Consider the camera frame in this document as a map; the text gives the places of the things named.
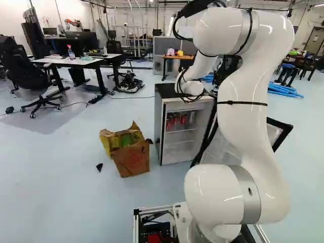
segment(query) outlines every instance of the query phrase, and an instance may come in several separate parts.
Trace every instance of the bag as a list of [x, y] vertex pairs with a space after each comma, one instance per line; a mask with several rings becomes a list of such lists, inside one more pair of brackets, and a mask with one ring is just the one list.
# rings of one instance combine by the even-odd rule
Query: bag
[[149, 143], [134, 121], [130, 128], [123, 131], [101, 130], [99, 137], [107, 155], [114, 160], [121, 177], [150, 171]]

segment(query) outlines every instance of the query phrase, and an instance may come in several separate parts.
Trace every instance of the ceiling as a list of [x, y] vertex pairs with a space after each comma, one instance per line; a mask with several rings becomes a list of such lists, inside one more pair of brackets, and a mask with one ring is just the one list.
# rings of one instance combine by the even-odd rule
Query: ceiling
[[[80, 1], [86, 1], [91, 2], [94, 4], [99, 4], [101, 6], [105, 6], [107, 4], [107, 7], [117, 7], [117, 8], [128, 8], [129, 7], [129, 1], [128, 0], [80, 0]], [[164, 8], [166, 7], [180, 7], [184, 6], [186, 4], [186, 1], [184, 0], [153, 0], [153, 2], [150, 2], [149, 0], [130, 0], [132, 7], [137, 8], [138, 5], [140, 5], [141, 8], [148, 7], [148, 8], [155, 8], [160, 7]], [[231, 7], [238, 7], [239, 5], [242, 8], [246, 7], [254, 7], [254, 8], [265, 8], [265, 9], [279, 9], [279, 10], [286, 10], [291, 5], [293, 9], [304, 9], [306, 5], [317, 5], [320, 4], [323, 0], [230, 0], [227, 3]]]

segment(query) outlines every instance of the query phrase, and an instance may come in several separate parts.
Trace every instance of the stool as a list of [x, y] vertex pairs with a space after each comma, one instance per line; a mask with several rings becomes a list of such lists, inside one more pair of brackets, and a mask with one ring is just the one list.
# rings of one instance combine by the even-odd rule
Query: stool
[[[293, 64], [285, 63], [282, 65], [282, 71], [278, 77], [277, 80], [275, 80], [276, 83], [281, 83], [282, 86], [290, 87], [292, 82], [294, 81], [296, 75], [298, 73], [298, 69]], [[286, 85], [286, 81], [288, 77], [292, 76], [289, 83]]]

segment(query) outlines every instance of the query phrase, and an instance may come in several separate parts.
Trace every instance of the red can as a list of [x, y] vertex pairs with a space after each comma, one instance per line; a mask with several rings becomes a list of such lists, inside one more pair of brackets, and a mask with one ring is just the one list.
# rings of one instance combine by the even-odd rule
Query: red can
[[167, 119], [167, 124], [166, 124], [166, 130], [167, 130], [167, 131], [171, 130], [171, 126], [172, 126], [172, 124], [171, 124], [171, 120], [170, 120], [170, 119]]
[[186, 121], [187, 121], [187, 115], [184, 114], [180, 118], [180, 124], [184, 125], [186, 123]]
[[173, 118], [174, 124], [179, 124], [180, 123], [180, 114], [176, 113], [174, 114], [174, 118]]

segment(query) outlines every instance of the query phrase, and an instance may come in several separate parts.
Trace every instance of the white desk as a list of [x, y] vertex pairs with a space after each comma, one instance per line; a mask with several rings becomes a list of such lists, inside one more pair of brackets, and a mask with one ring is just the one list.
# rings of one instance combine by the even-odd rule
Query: white desk
[[55, 59], [55, 58], [42, 58], [42, 59], [37, 59], [33, 60], [32, 62], [36, 63], [53, 63], [53, 64], [61, 64], [61, 65], [77, 65], [77, 66], [86, 66], [95, 62], [101, 61], [103, 58], [96, 58], [90, 61], [86, 60], [81, 60], [79, 57], [73, 60], [70, 60], [69, 58], [64, 58], [64, 59]]
[[76, 58], [73, 60], [70, 60], [69, 58], [64, 59], [55, 59], [55, 58], [42, 58], [32, 61], [33, 63], [51, 63], [51, 70], [53, 72], [54, 78], [56, 80], [57, 86], [59, 88], [58, 91], [50, 94], [49, 96], [54, 96], [58, 93], [61, 93], [70, 87], [63, 87], [61, 77], [59, 72], [57, 71], [57, 65], [62, 67], [72, 67], [72, 68], [89, 68], [94, 69], [97, 74], [97, 81], [99, 85], [99, 91], [101, 93], [101, 96], [99, 96], [96, 101], [103, 98], [105, 94], [107, 94], [108, 90], [105, 87], [105, 84], [102, 79], [101, 71], [100, 71], [100, 65], [104, 63], [104, 59], [102, 58], [96, 58], [93, 60], [81, 60], [80, 58]]
[[88, 55], [89, 55], [89, 57], [92, 57], [92, 58], [102, 58], [102, 59], [111, 59], [111, 58], [114, 58], [114, 57], [121, 56], [121, 54], [108, 54], [108, 56], [106, 56], [106, 57], [91, 56], [91, 54], [88, 54]]

